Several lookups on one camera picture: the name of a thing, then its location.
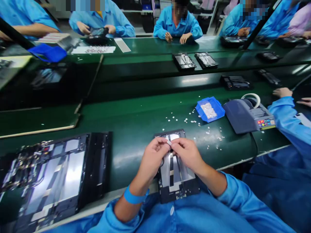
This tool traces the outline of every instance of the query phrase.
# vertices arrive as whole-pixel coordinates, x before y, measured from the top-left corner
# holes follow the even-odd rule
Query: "cable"
[[[304,81],[306,81],[307,79],[309,79],[311,77],[311,74],[309,74],[307,77],[305,77],[303,80],[301,80],[299,83],[297,83],[296,86],[294,86],[294,88],[291,89],[291,91],[294,91],[300,84],[302,84]]]

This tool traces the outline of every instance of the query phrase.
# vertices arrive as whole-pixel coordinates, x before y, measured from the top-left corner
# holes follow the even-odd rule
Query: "blue smock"
[[[299,4],[289,10],[292,0],[282,0],[266,24],[259,32],[259,36],[276,39],[288,32],[289,23],[298,10]]]
[[[77,26],[78,21],[90,28],[103,28],[106,25],[115,26],[116,33],[114,35],[108,34],[107,37],[136,37],[134,27],[113,1],[105,0],[105,11],[102,12],[102,15],[103,17],[95,11],[74,11],[70,16],[69,24],[76,33],[82,36],[84,34]]]
[[[188,11],[187,18],[181,19],[176,27],[172,15],[173,6],[165,7],[160,14],[153,30],[153,36],[165,39],[165,33],[169,32],[172,37],[181,37],[183,34],[192,33],[194,40],[203,36],[202,29],[196,18]]]
[[[34,0],[1,0],[0,17],[11,26],[44,24],[59,31],[45,10]],[[29,40],[36,37],[25,36]]]
[[[233,8],[226,18],[219,36],[236,36],[241,28],[250,28],[249,34],[252,33],[259,22],[257,9],[245,19],[243,19],[243,9],[243,4],[238,4]]]
[[[47,232],[294,232],[245,183],[225,176],[227,189],[218,198],[200,182],[199,194],[167,204],[160,204],[158,193],[149,195],[137,216],[127,223],[116,218],[113,209],[117,200],[113,200],[102,214]]]
[[[311,129],[295,117],[294,107],[292,97],[268,107],[292,145],[256,158],[243,181],[286,224],[307,233],[311,229]]]

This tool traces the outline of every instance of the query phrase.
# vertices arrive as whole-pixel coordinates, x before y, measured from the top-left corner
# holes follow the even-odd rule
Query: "black device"
[[[172,54],[172,57],[180,71],[194,70],[197,67],[187,53]]]
[[[274,63],[281,59],[275,52],[262,52],[256,55],[260,60],[267,63]]]
[[[220,82],[229,91],[251,90],[254,88],[252,83],[246,80],[241,75],[240,76],[222,75],[220,78]]]
[[[108,42],[108,38],[106,37],[108,32],[109,28],[94,28],[85,41],[90,45],[106,45]]]
[[[169,141],[176,138],[185,138],[183,129],[155,134],[154,137],[163,137]],[[157,173],[160,201],[162,204],[200,192],[198,180],[191,169],[187,168],[182,160],[170,151],[162,159]]]
[[[211,55],[207,52],[195,53],[195,58],[200,63],[202,69],[206,68],[217,68],[218,63],[211,57]]]
[[[239,48],[247,41],[246,37],[220,37],[220,43],[226,48]]]
[[[270,72],[261,69],[254,71],[257,75],[259,75],[262,79],[266,80],[272,87],[280,88],[283,85],[281,84],[281,80],[276,78],[273,74]]]
[[[262,46],[268,46],[270,44],[270,40],[266,39],[264,36],[258,36],[255,38],[255,42]]]
[[[1,192],[23,189],[14,232],[40,230],[102,198],[110,140],[110,133],[82,134],[23,146],[1,158]]]
[[[282,48],[294,48],[299,44],[305,44],[305,39],[302,37],[284,37],[278,38],[275,43]]]

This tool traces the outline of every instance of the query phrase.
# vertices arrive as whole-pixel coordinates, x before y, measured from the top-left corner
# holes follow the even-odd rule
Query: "blue container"
[[[209,119],[207,118],[207,115],[204,113],[203,109],[201,108],[201,105],[204,105],[207,103],[211,104],[212,108],[214,109],[215,113],[217,114],[216,117],[209,118]],[[202,120],[206,121],[207,123],[210,123],[210,122],[215,121],[219,118],[222,118],[225,115],[225,110],[221,106],[220,102],[215,99],[214,96],[198,101],[198,105],[195,107],[195,109],[197,110],[197,112],[201,116]]]
[[[31,49],[28,50],[28,52],[32,53],[34,56],[45,62],[59,62],[60,60],[62,60],[64,57],[67,56],[66,50],[62,49],[61,47],[59,46],[51,47],[46,44],[40,44],[35,47],[32,47]]]

